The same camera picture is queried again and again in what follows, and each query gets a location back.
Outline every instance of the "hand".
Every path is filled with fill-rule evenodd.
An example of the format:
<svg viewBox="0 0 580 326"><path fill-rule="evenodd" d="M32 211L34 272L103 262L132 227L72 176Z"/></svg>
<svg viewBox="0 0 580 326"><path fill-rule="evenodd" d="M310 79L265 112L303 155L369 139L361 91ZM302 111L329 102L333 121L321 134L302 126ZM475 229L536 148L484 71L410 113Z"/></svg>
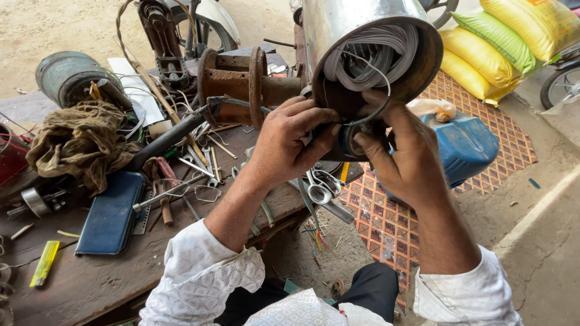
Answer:
<svg viewBox="0 0 580 326"><path fill-rule="evenodd" d="M365 91L362 95L375 107L386 100L383 92L375 90ZM396 151L392 155L373 136L366 133L354 136L375 167L383 187L416 211L450 204L449 187L439 158L435 131L407 110L405 105L395 101L389 102L383 119L393 127L389 141L394 141Z"/></svg>
<svg viewBox="0 0 580 326"><path fill-rule="evenodd" d="M331 124L308 145L301 138L320 124L341 121L330 108L304 96L291 98L266 117L252 158L242 169L267 189L298 178L332 148L340 125Z"/></svg>

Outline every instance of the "motorcycle fender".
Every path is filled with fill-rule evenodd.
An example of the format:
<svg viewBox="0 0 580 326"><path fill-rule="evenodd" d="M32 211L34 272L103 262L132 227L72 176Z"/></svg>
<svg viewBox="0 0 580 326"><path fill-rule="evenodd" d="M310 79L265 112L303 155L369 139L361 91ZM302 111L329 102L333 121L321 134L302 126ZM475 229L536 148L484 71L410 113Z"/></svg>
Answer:
<svg viewBox="0 0 580 326"><path fill-rule="evenodd" d="M580 66L580 60L569 61L561 65L560 67L556 68L556 70L564 70L566 68L570 68L573 66Z"/></svg>
<svg viewBox="0 0 580 326"><path fill-rule="evenodd" d="M215 0L201 0L195 11L196 15L211 19L223 26L223 28L230 34L231 38L238 44L242 45L238 28L236 28L234 21L230 14Z"/></svg>

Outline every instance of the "black pants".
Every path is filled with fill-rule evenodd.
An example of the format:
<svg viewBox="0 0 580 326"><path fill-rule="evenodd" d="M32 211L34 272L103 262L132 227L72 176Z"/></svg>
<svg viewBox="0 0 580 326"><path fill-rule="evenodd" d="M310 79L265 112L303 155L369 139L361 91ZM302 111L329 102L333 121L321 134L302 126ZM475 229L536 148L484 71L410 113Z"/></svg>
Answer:
<svg viewBox="0 0 580 326"><path fill-rule="evenodd" d="M383 263L372 263L354 274L350 289L332 306L338 309L338 304L350 302L393 323L397 295L397 273ZM288 293L268 280L255 293L236 288L226 300L225 311L214 322L221 326L244 325L251 315L287 296Z"/></svg>

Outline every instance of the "blue wallet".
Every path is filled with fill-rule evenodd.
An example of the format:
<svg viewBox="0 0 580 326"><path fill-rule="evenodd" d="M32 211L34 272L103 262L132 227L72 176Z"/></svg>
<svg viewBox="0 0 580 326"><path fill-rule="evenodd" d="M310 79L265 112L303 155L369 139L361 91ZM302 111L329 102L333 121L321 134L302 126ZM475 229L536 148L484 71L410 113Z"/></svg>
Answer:
<svg viewBox="0 0 580 326"><path fill-rule="evenodd" d="M137 213L132 206L143 195L145 177L117 171L107 175L107 189L90 207L75 255L115 255L127 249Z"/></svg>

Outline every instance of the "eyeglasses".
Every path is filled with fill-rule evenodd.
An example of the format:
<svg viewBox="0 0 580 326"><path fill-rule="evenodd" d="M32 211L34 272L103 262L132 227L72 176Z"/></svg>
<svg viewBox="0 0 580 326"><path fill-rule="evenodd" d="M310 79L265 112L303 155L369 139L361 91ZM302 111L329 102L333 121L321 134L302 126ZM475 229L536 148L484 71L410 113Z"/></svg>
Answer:
<svg viewBox="0 0 580 326"><path fill-rule="evenodd" d="M161 191L175 197L183 197L190 189L193 189L197 200L208 202L214 202L222 195L222 191L216 187L203 186L201 184L184 186L184 184L187 183L181 180L162 179Z"/></svg>

